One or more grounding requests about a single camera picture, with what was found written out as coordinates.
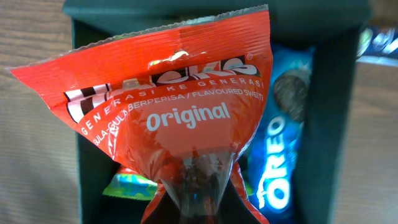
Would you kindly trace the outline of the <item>green Haribo gummy bag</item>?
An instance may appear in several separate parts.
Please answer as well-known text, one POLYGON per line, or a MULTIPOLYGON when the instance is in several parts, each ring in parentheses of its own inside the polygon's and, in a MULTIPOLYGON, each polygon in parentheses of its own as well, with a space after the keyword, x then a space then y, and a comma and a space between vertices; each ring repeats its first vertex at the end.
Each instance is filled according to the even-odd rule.
POLYGON ((121 166, 103 190, 103 195, 150 201, 154 198, 155 192, 163 186, 170 191, 171 197, 179 197, 183 194, 198 193, 206 184, 219 189, 221 184, 227 181, 228 176, 229 173, 225 169, 194 164, 181 170, 180 177, 174 182, 157 184, 136 171, 121 166))

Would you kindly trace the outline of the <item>red Hacks candy bag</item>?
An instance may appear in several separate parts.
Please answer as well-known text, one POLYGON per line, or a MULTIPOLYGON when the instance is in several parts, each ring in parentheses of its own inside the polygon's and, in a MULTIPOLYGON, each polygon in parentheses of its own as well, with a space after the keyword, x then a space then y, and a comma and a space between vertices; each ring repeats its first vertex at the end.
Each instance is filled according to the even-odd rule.
POLYGON ((117 35, 11 68, 52 113, 158 185, 142 223, 266 223, 238 159, 266 107, 267 5, 117 35))

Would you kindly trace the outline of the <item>blue Oreo cookie pack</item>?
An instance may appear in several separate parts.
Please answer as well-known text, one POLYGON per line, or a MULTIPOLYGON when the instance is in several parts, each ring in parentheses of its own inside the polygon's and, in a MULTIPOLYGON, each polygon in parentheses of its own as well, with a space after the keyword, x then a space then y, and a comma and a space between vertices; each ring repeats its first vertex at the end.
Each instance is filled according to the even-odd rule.
POLYGON ((267 104, 251 143, 246 170, 249 201, 270 223, 294 223, 292 174, 301 143, 313 48, 272 48, 267 104))

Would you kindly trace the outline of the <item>blue Dairy Milk chocolate bar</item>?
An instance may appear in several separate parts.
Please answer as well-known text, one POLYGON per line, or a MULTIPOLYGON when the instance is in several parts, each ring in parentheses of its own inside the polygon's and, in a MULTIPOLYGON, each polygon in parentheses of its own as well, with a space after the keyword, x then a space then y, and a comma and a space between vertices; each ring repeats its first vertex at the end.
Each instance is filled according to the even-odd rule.
POLYGON ((357 61, 397 67, 397 28, 365 28, 359 35, 357 61))

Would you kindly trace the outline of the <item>dark green open box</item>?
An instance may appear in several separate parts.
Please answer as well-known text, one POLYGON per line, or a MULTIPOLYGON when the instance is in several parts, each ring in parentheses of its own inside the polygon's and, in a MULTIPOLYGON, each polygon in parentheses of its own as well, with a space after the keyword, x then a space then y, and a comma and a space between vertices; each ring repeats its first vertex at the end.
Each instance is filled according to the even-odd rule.
MULTIPOLYGON (((298 223, 331 223, 341 170, 359 34, 371 14, 364 0, 268 0, 271 38, 314 46, 303 137, 293 173, 298 223)), ((66 0, 74 48, 145 30, 264 4, 264 0, 66 0)), ((103 195, 118 164, 76 136, 82 223, 139 223, 145 202, 103 195)))

